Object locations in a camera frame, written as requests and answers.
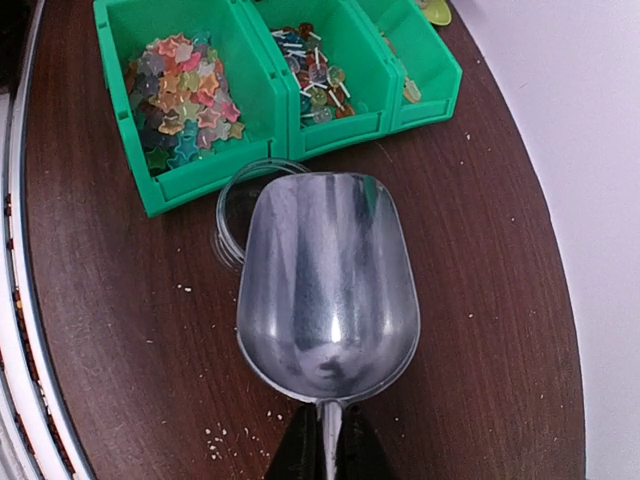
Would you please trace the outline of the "metal scoop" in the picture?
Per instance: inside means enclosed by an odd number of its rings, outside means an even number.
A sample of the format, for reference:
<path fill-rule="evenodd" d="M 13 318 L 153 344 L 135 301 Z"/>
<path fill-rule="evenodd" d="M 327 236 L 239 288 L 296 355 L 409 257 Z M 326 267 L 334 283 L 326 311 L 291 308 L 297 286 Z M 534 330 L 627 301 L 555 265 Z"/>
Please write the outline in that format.
<path fill-rule="evenodd" d="M 415 356 L 419 301 L 394 200 L 360 173 L 280 177 L 252 214 L 237 338 L 278 392 L 316 406 L 324 475 L 337 475 L 346 408 L 393 384 Z"/>

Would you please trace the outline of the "green bin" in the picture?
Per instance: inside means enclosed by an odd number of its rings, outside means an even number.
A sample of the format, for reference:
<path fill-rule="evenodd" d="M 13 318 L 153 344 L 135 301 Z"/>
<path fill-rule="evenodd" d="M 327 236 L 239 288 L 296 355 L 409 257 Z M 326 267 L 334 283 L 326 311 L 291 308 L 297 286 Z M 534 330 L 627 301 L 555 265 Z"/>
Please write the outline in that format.
<path fill-rule="evenodd" d="M 285 89 L 237 1 L 97 1 L 105 82 L 146 214 L 287 153 Z"/>

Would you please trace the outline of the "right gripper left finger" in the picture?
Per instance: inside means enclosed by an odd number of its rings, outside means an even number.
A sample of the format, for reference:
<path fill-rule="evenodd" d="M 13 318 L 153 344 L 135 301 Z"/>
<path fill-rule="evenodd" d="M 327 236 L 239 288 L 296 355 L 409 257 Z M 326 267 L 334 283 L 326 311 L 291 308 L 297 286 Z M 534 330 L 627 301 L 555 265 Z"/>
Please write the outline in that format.
<path fill-rule="evenodd" d="M 319 438 L 316 406 L 304 404 L 295 411 L 264 479 L 319 479 Z"/>

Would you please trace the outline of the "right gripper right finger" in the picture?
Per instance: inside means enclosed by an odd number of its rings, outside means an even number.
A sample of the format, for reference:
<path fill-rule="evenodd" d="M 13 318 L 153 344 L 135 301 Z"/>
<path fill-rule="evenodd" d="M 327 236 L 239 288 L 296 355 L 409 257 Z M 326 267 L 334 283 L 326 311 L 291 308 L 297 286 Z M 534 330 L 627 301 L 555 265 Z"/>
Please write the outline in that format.
<path fill-rule="evenodd" d="M 350 407 L 339 435 L 340 479 L 394 479 L 380 440 L 359 405 Z"/>

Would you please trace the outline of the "green bin compartment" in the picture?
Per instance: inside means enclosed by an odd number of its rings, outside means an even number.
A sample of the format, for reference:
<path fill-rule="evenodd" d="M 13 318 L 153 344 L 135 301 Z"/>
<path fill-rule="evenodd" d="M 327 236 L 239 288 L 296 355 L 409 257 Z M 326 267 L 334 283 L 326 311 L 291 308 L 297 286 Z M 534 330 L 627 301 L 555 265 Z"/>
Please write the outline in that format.
<path fill-rule="evenodd" d="M 398 81 L 356 2 L 241 6 L 287 91 L 290 159 L 389 133 Z"/>
<path fill-rule="evenodd" d="M 447 121 L 454 115 L 462 69 L 414 1 L 359 1 L 361 15 L 398 75 L 392 107 L 393 133 Z M 385 44 L 383 31 L 397 49 L 410 78 L 422 93 L 418 104 L 403 95 L 402 70 Z"/>

